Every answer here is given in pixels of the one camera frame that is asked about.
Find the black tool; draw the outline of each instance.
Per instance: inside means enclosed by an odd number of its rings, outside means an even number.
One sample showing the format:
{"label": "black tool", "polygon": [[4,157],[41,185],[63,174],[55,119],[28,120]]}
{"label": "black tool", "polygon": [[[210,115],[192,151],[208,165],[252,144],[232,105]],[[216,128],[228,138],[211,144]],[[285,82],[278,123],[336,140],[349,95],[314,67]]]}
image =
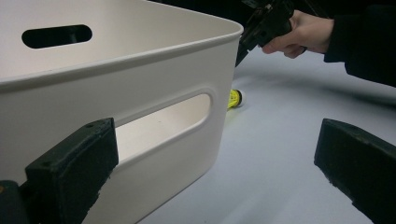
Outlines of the black tool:
{"label": "black tool", "polygon": [[353,125],[322,122],[315,165],[377,223],[396,223],[396,146]]}
{"label": "black tool", "polygon": [[119,163],[113,119],[84,125],[25,168],[27,181],[0,181],[0,223],[81,223]]}
{"label": "black tool", "polygon": [[239,40],[235,66],[240,64],[248,52],[256,46],[263,47],[273,38],[290,32],[289,19],[294,12],[290,0],[243,0],[242,2],[255,10]]}

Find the yellow object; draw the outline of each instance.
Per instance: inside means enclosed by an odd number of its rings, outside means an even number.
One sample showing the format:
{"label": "yellow object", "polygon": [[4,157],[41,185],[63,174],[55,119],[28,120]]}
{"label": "yellow object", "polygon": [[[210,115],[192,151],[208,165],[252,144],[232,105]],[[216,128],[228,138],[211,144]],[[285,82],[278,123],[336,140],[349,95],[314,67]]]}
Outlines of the yellow object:
{"label": "yellow object", "polygon": [[239,90],[231,90],[230,91],[230,98],[228,100],[228,107],[227,109],[230,109],[232,107],[238,107],[241,106],[245,100],[244,100],[244,93]]}

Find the human hand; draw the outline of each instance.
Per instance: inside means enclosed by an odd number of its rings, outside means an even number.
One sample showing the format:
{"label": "human hand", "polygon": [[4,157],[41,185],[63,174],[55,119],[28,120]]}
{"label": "human hand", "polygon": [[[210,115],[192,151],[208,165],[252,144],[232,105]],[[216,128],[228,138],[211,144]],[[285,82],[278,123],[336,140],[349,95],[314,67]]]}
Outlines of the human hand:
{"label": "human hand", "polygon": [[282,51],[286,57],[292,59],[304,53],[304,47],[317,53],[327,51],[334,26],[333,20],[294,10],[290,25],[291,31],[288,34],[275,37],[262,47],[262,51],[267,54]]}

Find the white plastic bin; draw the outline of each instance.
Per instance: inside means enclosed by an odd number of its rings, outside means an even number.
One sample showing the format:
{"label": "white plastic bin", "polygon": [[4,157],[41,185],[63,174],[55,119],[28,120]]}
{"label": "white plastic bin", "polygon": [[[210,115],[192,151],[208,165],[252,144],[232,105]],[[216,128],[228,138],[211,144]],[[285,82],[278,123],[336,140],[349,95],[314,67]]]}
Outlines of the white plastic bin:
{"label": "white plastic bin", "polygon": [[[0,179],[21,184],[31,161],[112,117],[120,165],[85,222],[134,223],[214,163],[239,24],[139,0],[1,5]],[[31,49],[21,40],[78,24],[91,29],[89,41]]]}

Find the black sleeve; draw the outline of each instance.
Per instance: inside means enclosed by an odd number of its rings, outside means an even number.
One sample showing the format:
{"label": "black sleeve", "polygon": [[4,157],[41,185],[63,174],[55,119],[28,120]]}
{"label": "black sleeve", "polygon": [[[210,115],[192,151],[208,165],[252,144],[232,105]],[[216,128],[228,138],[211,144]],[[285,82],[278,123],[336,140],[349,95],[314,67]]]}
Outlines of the black sleeve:
{"label": "black sleeve", "polygon": [[396,87],[396,7],[335,16],[324,62],[345,62],[352,76]]}

